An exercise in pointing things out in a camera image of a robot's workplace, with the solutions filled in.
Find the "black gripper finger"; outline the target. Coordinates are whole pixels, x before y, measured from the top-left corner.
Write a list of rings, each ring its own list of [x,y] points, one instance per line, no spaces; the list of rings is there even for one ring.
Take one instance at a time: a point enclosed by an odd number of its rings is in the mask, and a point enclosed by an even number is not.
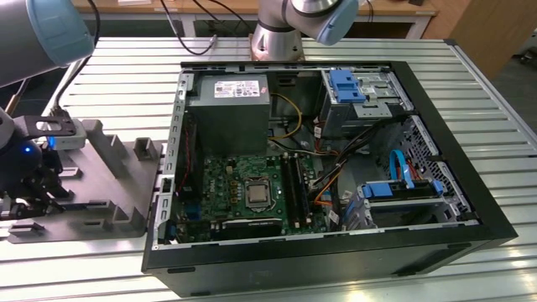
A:
[[[10,196],[2,198],[2,220],[20,220],[31,217],[31,211],[24,203],[18,203]]]
[[[58,174],[48,168],[36,168],[24,178],[31,197],[43,205],[51,206],[56,211],[64,211],[54,198],[66,197],[66,189]]]

